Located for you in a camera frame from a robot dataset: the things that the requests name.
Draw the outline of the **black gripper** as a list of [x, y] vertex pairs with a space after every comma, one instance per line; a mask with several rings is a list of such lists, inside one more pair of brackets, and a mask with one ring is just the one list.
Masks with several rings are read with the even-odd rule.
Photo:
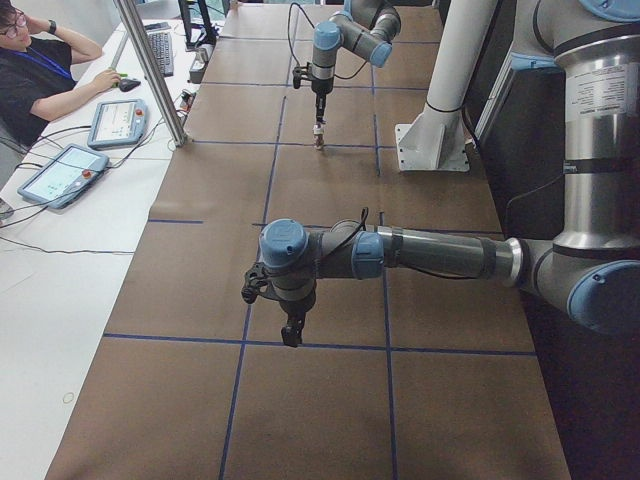
[[333, 90], [333, 78], [311, 80], [312, 91], [315, 97], [315, 123], [317, 125], [325, 124], [326, 96]]
[[315, 305], [316, 291], [277, 290], [276, 293], [281, 309], [287, 314], [286, 324], [281, 328], [282, 343], [288, 347], [298, 347], [303, 343], [304, 319]]

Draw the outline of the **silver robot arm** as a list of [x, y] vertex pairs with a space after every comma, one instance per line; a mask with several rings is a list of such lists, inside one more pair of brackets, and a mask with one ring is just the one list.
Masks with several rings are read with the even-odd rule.
[[[486, 53], [501, 1], [451, 1], [423, 111], [395, 126], [401, 172], [462, 172], [468, 88]], [[345, 1], [314, 27], [312, 60], [294, 68], [294, 88], [310, 81], [316, 94], [314, 135], [324, 133], [324, 108], [337, 53], [382, 67], [400, 33], [395, 1]], [[564, 146], [559, 175], [507, 200], [525, 166], [490, 159], [483, 144], [493, 121], [473, 132], [497, 193], [503, 233], [518, 233], [516, 202], [551, 187], [551, 240], [506, 240], [428, 233], [341, 220], [307, 229], [272, 221], [259, 236], [259, 261], [245, 273], [241, 295], [278, 302], [287, 315], [283, 343], [297, 347], [319, 279], [370, 279], [383, 267], [446, 280], [499, 280], [536, 295], [575, 323], [601, 334], [639, 331], [639, 1], [515, 1], [513, 37], [491, 93], [506, 93], [513, 73], [563, 72]]]
[[382, 67], [400, 31], [400, 15], [389, 1], [345, 1], [341, 10], [315, 26], [307, 73], [316, 94], [317, 131], [324, 124], [326, 97], [333, 90], [339, 49]]

